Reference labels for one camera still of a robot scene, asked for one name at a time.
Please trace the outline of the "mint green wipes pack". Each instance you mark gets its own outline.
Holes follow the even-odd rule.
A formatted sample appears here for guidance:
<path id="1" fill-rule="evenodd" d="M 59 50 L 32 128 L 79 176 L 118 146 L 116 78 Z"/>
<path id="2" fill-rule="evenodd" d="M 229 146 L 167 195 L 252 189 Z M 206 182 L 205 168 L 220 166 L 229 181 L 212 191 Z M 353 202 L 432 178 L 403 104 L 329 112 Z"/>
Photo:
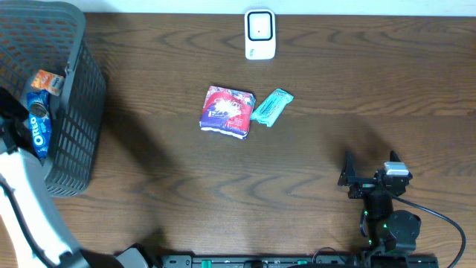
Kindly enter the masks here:
<path id="1" fill-rule="evenodd" d="M 272 127 L 286 105 L 293 99 L 293 95 L 277 88 L 252 112 L 251 120 Z"/>

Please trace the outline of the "red purple pad pack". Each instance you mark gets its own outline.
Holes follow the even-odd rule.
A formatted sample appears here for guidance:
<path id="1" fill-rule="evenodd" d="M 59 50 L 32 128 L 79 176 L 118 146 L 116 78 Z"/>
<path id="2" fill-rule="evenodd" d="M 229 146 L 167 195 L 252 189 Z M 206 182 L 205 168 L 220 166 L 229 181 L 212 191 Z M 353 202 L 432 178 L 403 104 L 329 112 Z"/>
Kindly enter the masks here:
<path id="1" fill-rule="evenodd" d="M 249 92 L 210 86 L 202 107 L 200 129 L 246 139 L 255 102 Z"/>

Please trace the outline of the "orange tissue packet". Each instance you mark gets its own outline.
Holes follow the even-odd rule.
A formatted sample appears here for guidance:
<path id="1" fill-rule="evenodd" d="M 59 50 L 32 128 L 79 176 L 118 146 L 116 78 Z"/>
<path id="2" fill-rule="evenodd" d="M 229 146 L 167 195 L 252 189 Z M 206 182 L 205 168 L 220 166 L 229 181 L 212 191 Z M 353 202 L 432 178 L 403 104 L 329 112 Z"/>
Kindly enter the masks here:
<path id="1" fill-rule="evenodd" d="M 40 69 L 34 76 L 31 86 L 38 90 L 45 90 L 54 96 L 60 96 L 64 82 L 63 76 Z"/>

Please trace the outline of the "blue Oreo cookie pack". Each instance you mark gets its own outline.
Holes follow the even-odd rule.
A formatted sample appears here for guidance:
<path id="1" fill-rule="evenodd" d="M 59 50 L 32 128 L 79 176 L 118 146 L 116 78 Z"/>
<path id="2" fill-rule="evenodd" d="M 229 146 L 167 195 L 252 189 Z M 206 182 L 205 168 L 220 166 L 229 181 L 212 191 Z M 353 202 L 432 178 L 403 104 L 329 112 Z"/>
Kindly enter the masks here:
<path id="1" fill-rule="evenodd" d="M 49 92 L 46 90 L 27 93 L 29 130 L 33 139 L 33 148 L 39 159 L 47 157 L 51 140 L 52 126 L 48 98 Z"/>

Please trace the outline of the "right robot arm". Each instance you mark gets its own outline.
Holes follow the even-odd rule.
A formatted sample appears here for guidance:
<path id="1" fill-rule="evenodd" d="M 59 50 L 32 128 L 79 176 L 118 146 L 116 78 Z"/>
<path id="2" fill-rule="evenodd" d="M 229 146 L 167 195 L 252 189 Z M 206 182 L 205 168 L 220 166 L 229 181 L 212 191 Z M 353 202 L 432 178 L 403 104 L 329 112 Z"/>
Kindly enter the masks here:
<path id="1" fill-rule="evenodd" d="M 372 178 L 359 177 L 349 151 L 344 155 L 344 166 L 339 186 L 349 188 L 350 199 L 364 203 L 360 232 L 369 246 L 346 261 L 359 267 L 408 267 L 409 255 L 416 249 L 421 219 L 406 210 L 394 210 L 393 201 L 406 192 L 413 178 L 394 151 L 383 168 Z"/>

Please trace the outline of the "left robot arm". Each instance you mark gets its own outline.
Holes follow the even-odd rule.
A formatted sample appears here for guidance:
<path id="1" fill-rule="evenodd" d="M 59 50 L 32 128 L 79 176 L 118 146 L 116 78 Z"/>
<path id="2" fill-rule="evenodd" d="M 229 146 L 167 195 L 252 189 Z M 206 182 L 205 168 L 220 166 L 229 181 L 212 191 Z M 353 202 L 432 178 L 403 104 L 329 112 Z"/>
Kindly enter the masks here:
<path id="1" fill-rule="evenodd" d="M 28 111 L 1 90 L 1 218 L 19 267 L 148 267 L 137 246 L 119 255 L 84 249 L 50 197 L 42 164 L 24 125 Z"/>

